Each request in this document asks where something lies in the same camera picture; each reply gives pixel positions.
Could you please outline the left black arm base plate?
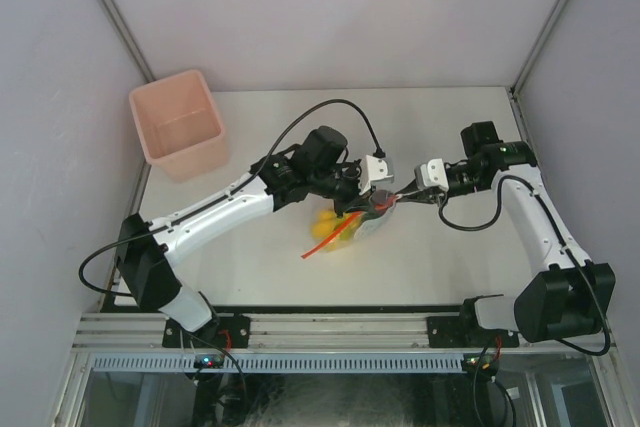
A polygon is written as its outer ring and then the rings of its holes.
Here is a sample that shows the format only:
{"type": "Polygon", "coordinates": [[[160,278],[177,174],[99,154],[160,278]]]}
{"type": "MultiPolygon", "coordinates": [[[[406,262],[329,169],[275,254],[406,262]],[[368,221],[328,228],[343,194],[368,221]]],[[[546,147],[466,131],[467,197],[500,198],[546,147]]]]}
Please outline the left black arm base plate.
{"type": "Polygon", "coordinates": [[[230,350],[248,347],[251,319],[243,315],[222,316],[195,331],[185,332],[172,319],[165,323],[162,346],[164,348],[204,349],[210,345],[230,350]]]}

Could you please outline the clear zip top bag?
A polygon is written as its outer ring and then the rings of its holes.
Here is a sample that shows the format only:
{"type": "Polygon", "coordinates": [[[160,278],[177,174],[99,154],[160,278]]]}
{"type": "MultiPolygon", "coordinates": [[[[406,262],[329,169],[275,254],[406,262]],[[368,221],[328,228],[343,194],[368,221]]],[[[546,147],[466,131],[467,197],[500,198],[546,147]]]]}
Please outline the clear zip top bag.
{"type": "Polygon", "coordinates": [[[349,208],[341,216],[333,207],[317,210],[310,225],[315,245],[301,258],[336,251],[371,236],[388,222],[402,197],[388,190],[376,190],[361,206],[349,208]]]}

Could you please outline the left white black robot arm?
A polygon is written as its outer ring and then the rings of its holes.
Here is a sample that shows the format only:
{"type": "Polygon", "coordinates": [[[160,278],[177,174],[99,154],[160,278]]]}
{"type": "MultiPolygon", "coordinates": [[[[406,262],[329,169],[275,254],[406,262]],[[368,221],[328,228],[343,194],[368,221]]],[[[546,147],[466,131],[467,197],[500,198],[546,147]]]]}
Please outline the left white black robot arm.
{"type": "Polygon", "coordinates": [[[340,132],[320,126],[303,143],[267,154],[226,189],[183,210],[154,220],[127,217],[115,260],[136,306],[174,320],[196,346],[214,343],[219,323],[212,308],[175,268],[222,234],[309,195],[333,201],[339,211],[356,206],[387,175],[388,166],[382,152],[346,161],[346,150],[340,132]]]}

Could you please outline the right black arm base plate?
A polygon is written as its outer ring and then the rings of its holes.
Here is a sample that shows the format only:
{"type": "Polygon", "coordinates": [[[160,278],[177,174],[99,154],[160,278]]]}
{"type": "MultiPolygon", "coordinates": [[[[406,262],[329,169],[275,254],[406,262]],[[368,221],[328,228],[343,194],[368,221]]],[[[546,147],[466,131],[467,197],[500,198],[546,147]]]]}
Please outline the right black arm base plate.
{"type": "Polygon", "coordinates": [[[483,347],[490,339],[499,337],[502,346],[520,346],[518,335],[506,330],[486,330],[468,326],[457,315],[429,316],[426,318],[429,346],[431,348],[472,348],[483,347]]]}

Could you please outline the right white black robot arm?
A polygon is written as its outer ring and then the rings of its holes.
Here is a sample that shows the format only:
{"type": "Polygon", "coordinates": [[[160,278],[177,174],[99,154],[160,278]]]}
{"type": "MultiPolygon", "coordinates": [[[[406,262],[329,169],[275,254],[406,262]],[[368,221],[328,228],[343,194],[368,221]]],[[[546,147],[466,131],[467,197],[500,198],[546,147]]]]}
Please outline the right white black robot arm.
{"type": "Polygon", "coordinates": [[[550,199],[537,159],[524,141],[505,142],[491,121],[461,133],[464,159],[432,159],[415,168],[415,178],[399,191],[403,202],[435,205],[447,227],[471,233],[486,230],[507,213],[527,254],[532,278],[516,297],[500,294],[467,299],[459,332],[480,346],[496,330],[519,333],[526,341],[557,341],[602,333],[602,356],[611,345],[606,312],[616,283],[607,263],[595,263],[571,235],[550,199]],[[496,210],[474,227],[447,219],[444,209],[456,197],[492,191],[496,210]]]}

